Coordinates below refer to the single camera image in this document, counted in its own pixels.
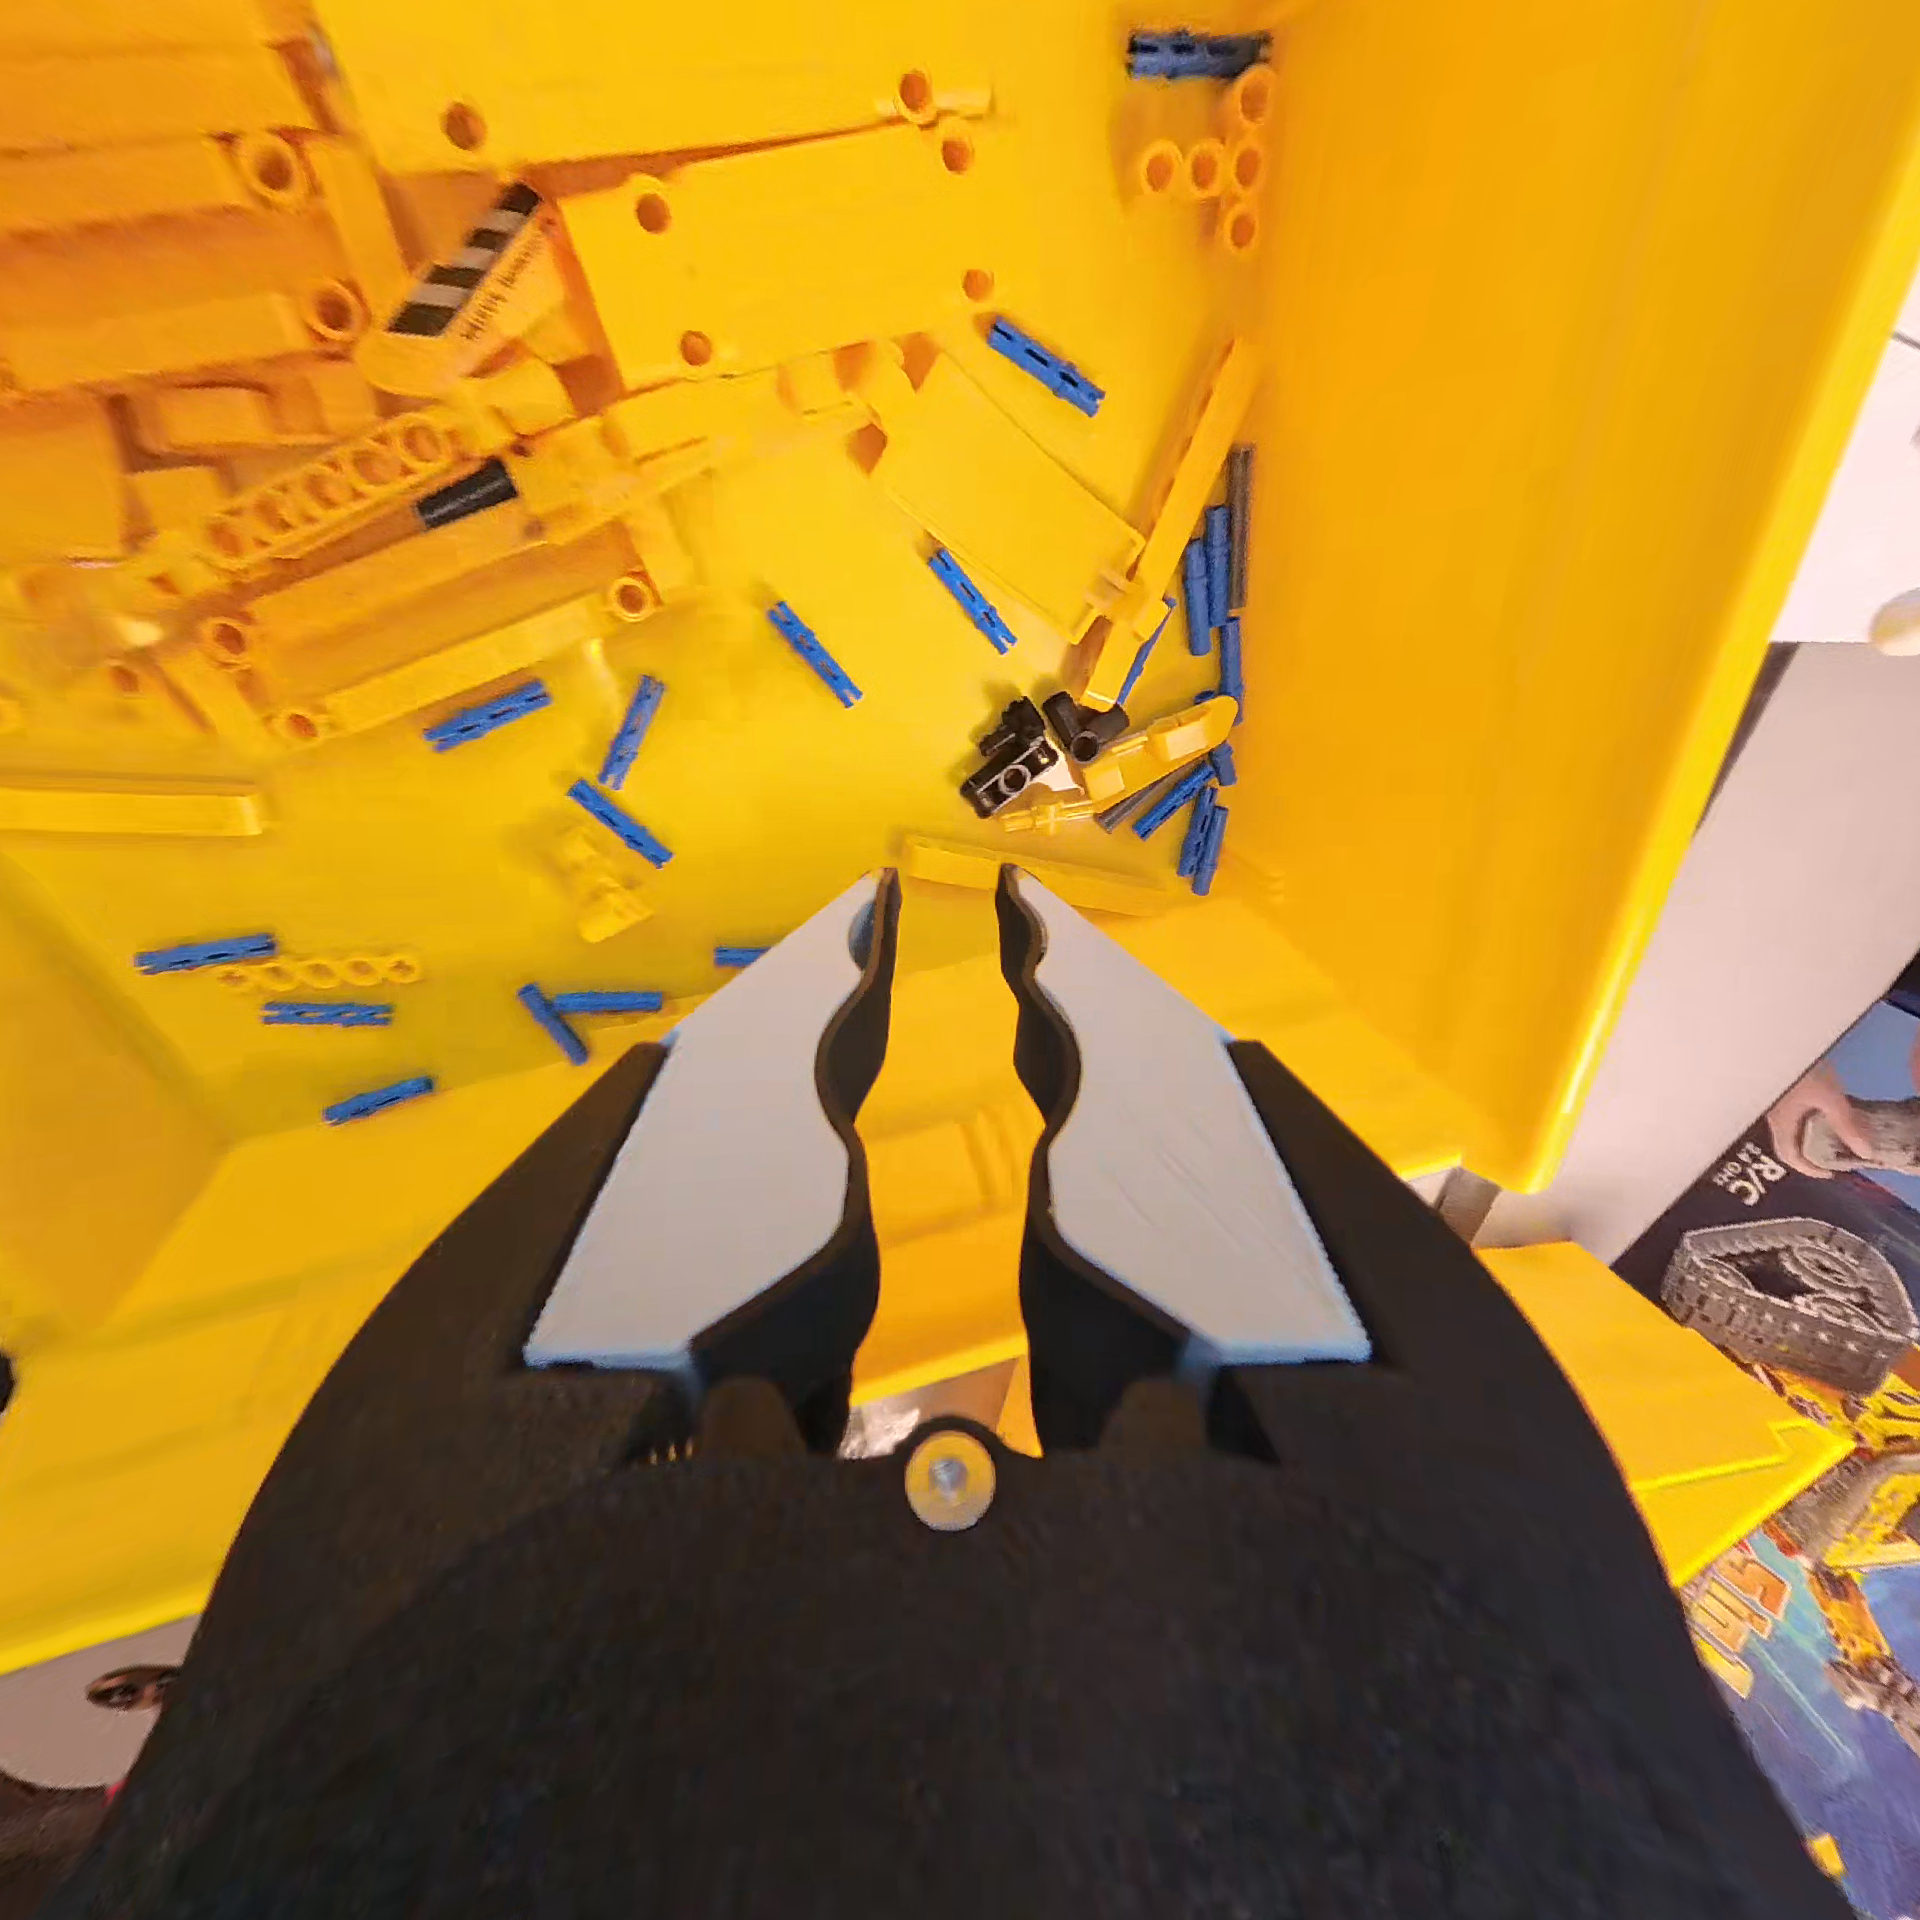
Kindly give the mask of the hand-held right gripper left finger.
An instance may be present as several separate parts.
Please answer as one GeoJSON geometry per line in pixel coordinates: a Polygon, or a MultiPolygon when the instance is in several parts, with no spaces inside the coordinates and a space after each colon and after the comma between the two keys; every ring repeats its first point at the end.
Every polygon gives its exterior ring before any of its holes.
{"type": "Polygon", "coordinates": [[[889,1041],[899,877],[828,899],[679,1021],[534,1331],[526,1365],[761,1377],[845,1411],[876,1314],[855,1119],[889,1041]]]}

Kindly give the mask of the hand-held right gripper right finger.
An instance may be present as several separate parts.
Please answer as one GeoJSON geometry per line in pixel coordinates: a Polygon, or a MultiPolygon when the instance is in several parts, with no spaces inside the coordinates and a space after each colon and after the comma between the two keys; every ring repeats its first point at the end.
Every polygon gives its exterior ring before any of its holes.
{"type": "Polygon", "coordinates": [[[1034,1411],[1143,1379],[1365,1361],[1366,1331],[1233,1035],[1023,868],[995,879],[1014,1063],[1044,1122],[1020,1235],[1034,1411]]]}

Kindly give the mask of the grey black connector brick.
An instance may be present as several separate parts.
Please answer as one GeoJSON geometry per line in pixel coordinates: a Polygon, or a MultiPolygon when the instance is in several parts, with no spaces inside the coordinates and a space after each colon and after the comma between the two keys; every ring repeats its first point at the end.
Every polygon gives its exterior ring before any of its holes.
{"type": "Polygon", "coordinates": [[[977,739],[977,768],[958,792],[980,820],[1028,798],[1087,796],[1087,768],[1130,730],[1125,706],[1091,706],[1068,691],[1014,698],[977,739]]]}

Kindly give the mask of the pile of toy bricks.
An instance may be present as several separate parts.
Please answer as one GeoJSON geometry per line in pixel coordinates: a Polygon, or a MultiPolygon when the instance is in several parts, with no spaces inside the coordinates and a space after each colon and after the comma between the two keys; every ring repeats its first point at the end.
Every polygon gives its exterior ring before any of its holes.
{"type": "Polygon", "coordinates": [[[586,1058],[1194,732],[1278,4],[5,4],[6,1125],[586,1058]]]}

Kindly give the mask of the yellow bin with bricks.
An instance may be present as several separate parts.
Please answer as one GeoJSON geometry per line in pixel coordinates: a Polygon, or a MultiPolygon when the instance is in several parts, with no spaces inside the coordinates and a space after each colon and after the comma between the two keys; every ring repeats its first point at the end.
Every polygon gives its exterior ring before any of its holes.
{"type": "MultiPolygon", "coordinates": [[[[796,868],[767,945],[899,872],[855,1403],[1023,1348],[1002,858],[1395,1169],[1552,1180],[1915,265],[1915,4],[1278,7],[1250,361],[1189,352],[1157,466],[1245,536],[1199,608],[1242,698],[1050,833],[967,805],[796,868]]],[[[741,971],[343,1125],[5,1119],[5,1672],[196,1616],[427,1239],[741,971]]]]}
{"type": "Polygon", "coordinates": [[[1846,1431],[1796,1411],[1585,1250],[1478,1257],[1579,1394],[1674,1588],[1850,1456],[1846,1431]]]}

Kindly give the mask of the printed toy box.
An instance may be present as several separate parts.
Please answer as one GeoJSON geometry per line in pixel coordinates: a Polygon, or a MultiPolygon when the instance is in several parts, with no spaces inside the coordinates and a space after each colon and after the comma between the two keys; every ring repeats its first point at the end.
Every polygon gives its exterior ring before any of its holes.
{"type": "Polygon", "coordinates": [[[1614,1260],[1810,1460],[1717,1520],[1693,1652],[1859,1916],[1917,1914],[1917,964],[1614,1260]]]}

